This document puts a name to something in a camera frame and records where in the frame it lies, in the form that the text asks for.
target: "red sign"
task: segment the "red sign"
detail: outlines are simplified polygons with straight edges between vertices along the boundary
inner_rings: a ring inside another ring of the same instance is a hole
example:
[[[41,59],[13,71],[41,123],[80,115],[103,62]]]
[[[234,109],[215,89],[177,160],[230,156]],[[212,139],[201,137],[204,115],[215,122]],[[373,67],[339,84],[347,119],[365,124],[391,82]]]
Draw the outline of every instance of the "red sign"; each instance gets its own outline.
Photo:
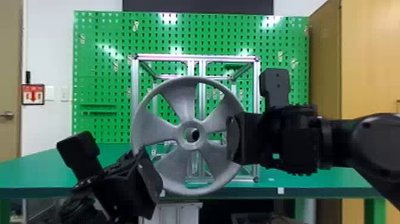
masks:
[[[44,85],[22,85],[22,104],[23,105],[44,105],[45,100]]]

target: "door handle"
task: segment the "door handle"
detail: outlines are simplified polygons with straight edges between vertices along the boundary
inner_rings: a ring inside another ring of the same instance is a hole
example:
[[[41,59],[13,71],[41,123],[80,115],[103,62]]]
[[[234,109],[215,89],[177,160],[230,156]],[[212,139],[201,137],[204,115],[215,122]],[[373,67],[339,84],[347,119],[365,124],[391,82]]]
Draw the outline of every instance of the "door handle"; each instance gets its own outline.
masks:
[[[14,113],[11,111],[6,111],[3,114],[0,114],[0,117],[4,117],[8,120],[12,120],[14,118]]]

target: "wooden cabinet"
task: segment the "wooden cabinet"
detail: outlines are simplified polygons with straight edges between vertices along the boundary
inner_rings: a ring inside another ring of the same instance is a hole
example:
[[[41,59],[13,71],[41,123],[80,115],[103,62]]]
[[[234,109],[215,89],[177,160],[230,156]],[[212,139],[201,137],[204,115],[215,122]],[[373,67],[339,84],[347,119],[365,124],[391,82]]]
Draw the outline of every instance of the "wooden cabinet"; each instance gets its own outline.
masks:
[[[400,1],[328,0],[310,16],[311,103],[327,118],[395,113],[400,99]],[[341,221],[364,223],[362,200]],[[386,223],[399,223],[388,203]]]

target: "wall outlet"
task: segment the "wall outlet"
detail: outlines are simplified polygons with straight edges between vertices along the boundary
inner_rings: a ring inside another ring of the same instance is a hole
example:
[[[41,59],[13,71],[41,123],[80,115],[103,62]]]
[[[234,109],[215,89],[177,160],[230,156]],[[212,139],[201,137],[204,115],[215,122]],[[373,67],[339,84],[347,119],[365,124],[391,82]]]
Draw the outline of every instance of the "wall outlet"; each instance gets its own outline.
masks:
[[[70,91],[70,88],[68,86],[62,86],[61,87],[60,100],[63,101],[63,102],[71,101],[71,91]]]

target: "wheel center hole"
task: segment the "wheel center hole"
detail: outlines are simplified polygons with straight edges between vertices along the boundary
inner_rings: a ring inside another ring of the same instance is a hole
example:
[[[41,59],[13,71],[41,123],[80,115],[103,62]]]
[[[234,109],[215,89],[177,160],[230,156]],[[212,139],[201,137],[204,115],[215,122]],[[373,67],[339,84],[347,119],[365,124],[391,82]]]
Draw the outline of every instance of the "wheel center hole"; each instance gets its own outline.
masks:
[[[200,132],[195,127],[188,127],[183,132],[183,137],[190,143],[196,142],[200,138]]]

